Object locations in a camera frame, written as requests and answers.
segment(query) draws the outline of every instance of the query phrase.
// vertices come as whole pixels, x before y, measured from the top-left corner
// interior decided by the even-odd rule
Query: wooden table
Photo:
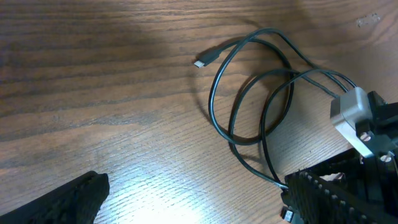
[[[357,26],[372,13],[381,20]],[[111,185],[96,223],[283,223],[280,190],[248,172],[206,118],[228,51],[201,69],[195,56],[276,27],[317,64],[393,102],[397,17],[394,0],[3,0],[0,214],[95,170]],[[280,39],[263,38],[307,69]],[[256,44],[238,53],[217,92],[220,124],[250,75],[280,66]],[[251,90],[236,134],[257,134],[267,95],[282,81],[270,77]],[[290,113],[268,139],[281,178],[349,147],[329,122],[331,98],[304,81],[296,88]],[[258,146],[238,149],[267,172]]]

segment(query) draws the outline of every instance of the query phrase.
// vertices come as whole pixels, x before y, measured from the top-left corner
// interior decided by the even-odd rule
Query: wood grain
[[[356,26],[374,12],[377,24]],[[192,65],[198,53],[260,27],[283,30],[314,62],[398,100],[393,0],[3,0],[0,15],[0,214],[95,170],[111,184],[96,223],[283,223],[280,190],[240,165],[206,118],[228,52]],[[306,69],[278,38],[263,38]],[[217,92],[220,124],[250,75],[279,66],[255,44],[238,53]],[[236,134],[257,133],[263,103],[282,81],[251,90]],[[349,147],[328,120],[330,101],[297,83],[268,140],[280,176]],[[257,146],[239,150],[267,172]]]

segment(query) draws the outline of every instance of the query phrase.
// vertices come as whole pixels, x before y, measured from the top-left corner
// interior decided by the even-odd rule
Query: cable plug
[[[220,56],[221,50],[220,49],[209,49],[200,54],[197,58],[197,61],[194,64],[194,66],[198,68],[202,68],[204,66],[207,66],[211,62],[214,62],[218,57]]]

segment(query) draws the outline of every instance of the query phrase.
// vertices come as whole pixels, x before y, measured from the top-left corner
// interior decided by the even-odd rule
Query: black plastic object
[[[1,216],[0,223],[93,223],[108,195],[108,175],[90,171]]]
[[[373,119],[364,119],[355,124],[358,138],[363,133],[369,139],[363,144],[376,156],[387,155],[398,149],[398,103],[387,104],[375,91],[368,93]]]
[[[343,174],[326,181],[320,176]],[[394,163],[363,159],[355,149],[285,177],[282,200],[304,223],[398,223]]]

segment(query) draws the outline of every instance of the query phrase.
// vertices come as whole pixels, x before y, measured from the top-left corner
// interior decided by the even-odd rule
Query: screw
[[[361,137],[359,137],[362,141],[369,141],[372,137],[368,133],[362,133]]]
[[[390,155],[381,156],[380,160],[383,161],[383,162],[390,162],[391,161],[391,156]]]

